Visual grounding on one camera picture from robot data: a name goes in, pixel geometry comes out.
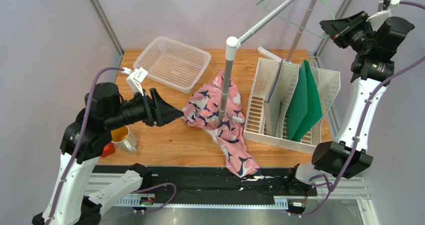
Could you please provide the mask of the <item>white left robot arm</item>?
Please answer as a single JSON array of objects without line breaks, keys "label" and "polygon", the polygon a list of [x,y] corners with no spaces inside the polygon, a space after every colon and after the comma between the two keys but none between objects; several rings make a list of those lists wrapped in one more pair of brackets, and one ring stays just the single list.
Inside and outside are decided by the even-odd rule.
[{"label": "white left robot arm", "polygon": [[140,121],[150,127],[161,127],[183,116],[155,88],[150,89],[149,95],[137,92],[127,101],[111,82],[96,84],[85,95],[85,104],[65,129],[56,187],[45,211],[33,217],[34,225],[97,225],[123,197],[148,189],[152,172],[136,163],[107,187],[85,194],[104,147],[112,141],[112,131]]}]

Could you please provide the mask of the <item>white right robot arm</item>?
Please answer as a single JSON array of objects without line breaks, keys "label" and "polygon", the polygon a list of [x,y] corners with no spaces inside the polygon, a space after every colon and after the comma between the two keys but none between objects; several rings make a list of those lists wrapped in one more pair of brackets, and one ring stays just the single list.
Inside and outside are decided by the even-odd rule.
[{"label": "white right robot arm", "polygon": [[367,149],[374,113],[394,74],[392,58],[415,28],[404,18],[378,19],[364,11],[323,20],[320,26],[339,48],[350,47],[356,52],[351,65],[351,97],[335,141],[318,144],[310,162],[289,170],[284,187],[292,195],[308,192],[316,178],[332,175],[337,180],[349,179],[371,166],[373,157]]}]

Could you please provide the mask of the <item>pale green clothes hanger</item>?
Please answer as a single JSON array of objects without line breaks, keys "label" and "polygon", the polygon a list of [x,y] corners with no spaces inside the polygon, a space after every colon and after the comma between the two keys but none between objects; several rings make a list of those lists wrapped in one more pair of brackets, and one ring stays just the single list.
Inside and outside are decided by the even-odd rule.
[{"label": "pale green clothes hanger", "polygon": [[[259,0],[256,6],[266,12],[271,12],[280,3],[285,0]],[[309,10],[312,0],[294,0],[287,8],[280,12],[276,17],[286,23],[303,30],[304,33],[310,34],[319,39],[326,39],[329,36],[320,28],[319,21],[323,19],[335,19],[336,12],[332,9],[328,0],[315,0],[315,5],[311,10],[310,17],[305,25],[302,25],[303,18]]]}]

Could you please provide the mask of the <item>pink patterned shorts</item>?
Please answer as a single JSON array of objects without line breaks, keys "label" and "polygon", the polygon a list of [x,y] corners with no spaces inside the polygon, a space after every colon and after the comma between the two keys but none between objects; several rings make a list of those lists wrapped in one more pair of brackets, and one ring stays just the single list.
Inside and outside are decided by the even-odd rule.
[{"label": "pink patterned shorts", "polygon": [[247,151],[243,137],[245,116],[239,88],[230,82],[226,101],[226,113],[221,120],[219,106],[224,71],[221,70],[210,82],[204,83],[183,107],[182,119],[188,126],[208,132],[225,156],[225,167],[234,175],[260,176],[262,170],[255,158]]}]

